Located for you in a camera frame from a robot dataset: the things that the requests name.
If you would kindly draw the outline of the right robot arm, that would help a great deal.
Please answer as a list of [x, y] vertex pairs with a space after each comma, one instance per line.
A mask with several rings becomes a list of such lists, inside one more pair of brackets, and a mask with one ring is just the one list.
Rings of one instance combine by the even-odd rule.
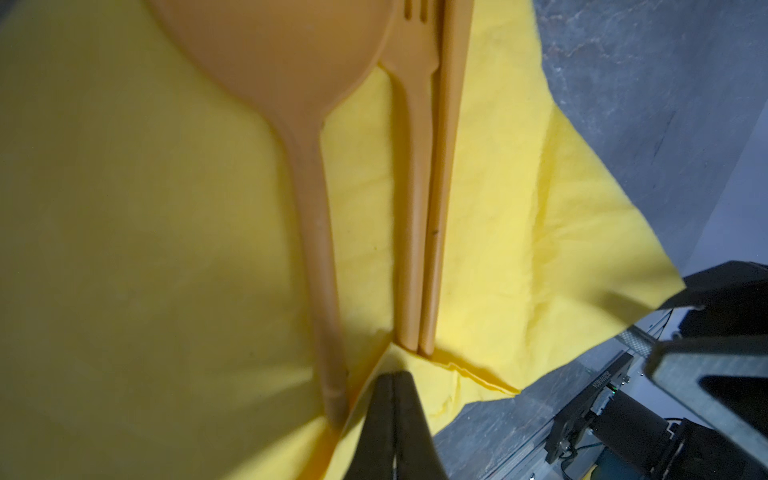
[[767, 476], [767, 267], [729, 261], [685, 278], [663, 303], [686, 314], [670, 340], [619, 339], [657, 388], [698, 417], [667, 421], [617, 392], [591, 425], [639, 479]]

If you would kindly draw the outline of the orange plastic fork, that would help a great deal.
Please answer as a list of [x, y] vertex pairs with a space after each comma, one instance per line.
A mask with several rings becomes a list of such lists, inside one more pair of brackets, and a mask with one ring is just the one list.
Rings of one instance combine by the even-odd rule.
[[397, 1], [379, 63], [393, 87], [395, 340], [418, 350], [433, 149], [433, 76], [440, 65], [440, 1]]

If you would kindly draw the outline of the orange plastic knife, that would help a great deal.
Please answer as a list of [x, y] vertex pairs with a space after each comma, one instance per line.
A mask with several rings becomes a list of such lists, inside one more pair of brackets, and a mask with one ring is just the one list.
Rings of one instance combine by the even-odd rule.
[[419, 338], [419, 352], [426, 357], [435, 351], [453, 163], [474, 4], [473, 0], [443, 3]]

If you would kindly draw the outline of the yellow paper napkin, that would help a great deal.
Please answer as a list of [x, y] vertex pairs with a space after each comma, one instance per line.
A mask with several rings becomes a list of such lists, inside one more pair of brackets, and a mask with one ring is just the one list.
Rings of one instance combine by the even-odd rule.
[[[327, 119], [348, 385], [413, 374], [430, 429], [509, 398], [679, 292], [641, 212], [554, 102], [528, 1], [474, 6], [436, 351], [392, 341], [393, 90]], [[269, 125], [141, 1], [1, 21], [1, 475], [341, 478], [287, 165]]]

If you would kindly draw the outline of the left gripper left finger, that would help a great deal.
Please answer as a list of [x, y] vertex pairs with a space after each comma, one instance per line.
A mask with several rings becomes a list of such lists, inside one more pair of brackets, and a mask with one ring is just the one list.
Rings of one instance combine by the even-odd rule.
[[394, 478], [394, 397], [394, 374], [379, 376], [344, 480]]

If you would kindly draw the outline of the orange plastic spoon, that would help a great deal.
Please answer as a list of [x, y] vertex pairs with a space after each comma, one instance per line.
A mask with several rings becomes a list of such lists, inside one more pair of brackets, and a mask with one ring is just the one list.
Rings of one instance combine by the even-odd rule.
[[326, 117], [371, 73], [391, 1], [154, 1], [170, 36], [203, 71], [261, 114], [289, 164], [308, 283], [316, 371], [335, 430], [349, 412], [330, 206]]

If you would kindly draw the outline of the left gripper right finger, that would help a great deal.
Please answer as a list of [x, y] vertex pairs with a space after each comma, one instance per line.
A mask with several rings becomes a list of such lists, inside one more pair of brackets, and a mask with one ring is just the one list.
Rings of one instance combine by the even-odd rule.
[[393, 386], [395, 478], [447, 480], [412, 374], [396, 372]]

